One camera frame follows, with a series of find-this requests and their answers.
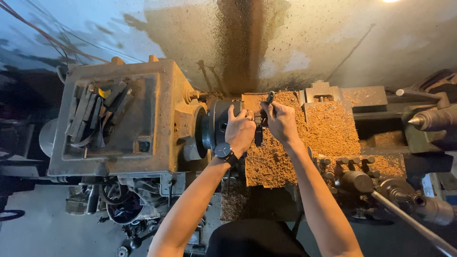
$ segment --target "black clothing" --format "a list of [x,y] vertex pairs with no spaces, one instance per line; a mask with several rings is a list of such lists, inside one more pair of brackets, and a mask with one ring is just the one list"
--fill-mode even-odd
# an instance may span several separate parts
[[218,227],[207,257],[309,257],[285,222],[238,220]]

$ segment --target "left hand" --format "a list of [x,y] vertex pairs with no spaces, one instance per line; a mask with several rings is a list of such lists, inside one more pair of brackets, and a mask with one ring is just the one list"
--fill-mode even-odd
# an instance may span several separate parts
[[239,159],[251,146],[256,125],[252,116],[246,116],[248,113],[246,110],[241,110],[238,116],[235,117],[233,109],[233,105],[228,108],[225,142],[232,146],[232,151]]

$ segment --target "hand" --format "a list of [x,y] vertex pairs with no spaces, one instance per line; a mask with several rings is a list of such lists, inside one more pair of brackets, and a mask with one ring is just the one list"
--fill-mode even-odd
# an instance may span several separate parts
[[246,116],[247,111],[241,110],[238,116],[233,114],[234,106],[228,108],[228,124],[225,130],[225,142],[232,146],[232,151],[238,159],[246,152],[254,140],[255,122],[252,116]]
[[290,144],[300,140],[295,121],[295,109],[273,101],[271,104],[261,102],[263,110],[268,117],[268,128],[271,134],[281,143]]

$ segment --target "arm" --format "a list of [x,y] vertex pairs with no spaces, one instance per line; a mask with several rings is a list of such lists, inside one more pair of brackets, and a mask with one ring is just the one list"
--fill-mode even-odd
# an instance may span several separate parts
[[[237,117],[233,105],[228,109],[228,124],[225,141],[230,143],[236,157],[248,150],[254,139],[255,123],[247,111],[242,110]],[[173,205],[159,230],[152,239],[148,257],[178,257],[200,223],[209,200],[230,168],[225,160],[214,158],[203,172],[179,197]]]
[[268,127],[286,149],[297,175],[308,225],[324,257],[362,257],[356,236],[298,136],[295,109],[273,102],[262,107]]

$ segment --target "steel rod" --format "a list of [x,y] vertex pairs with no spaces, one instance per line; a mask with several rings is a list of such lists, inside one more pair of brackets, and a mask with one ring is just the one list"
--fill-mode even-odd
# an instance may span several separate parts
[[406,221],[408,224],[410,224],[421,235],[423,235],[425,238],[430,240],[430,242],[438,250],[440,250],[444,255],[449,256],[449,257],[457,257],[456,248],[452,247],[448,242],[444,241],[444,239],[442,239],[437,234],[433,233],[431,230],[424,227],[421,223],[417,222],[415,219],[413,219],[411,216],[406,214],[395,204],[393,204],[389,200],[387,200],[380,193],[374,191],[372,193],[372,196],[373,196],[373,198],[378,200],[382,205],[384,205],[386,208],[388,208],[390,211],[392,211],[393,213],[398,215],[400,218],[402,218],[404,221]]

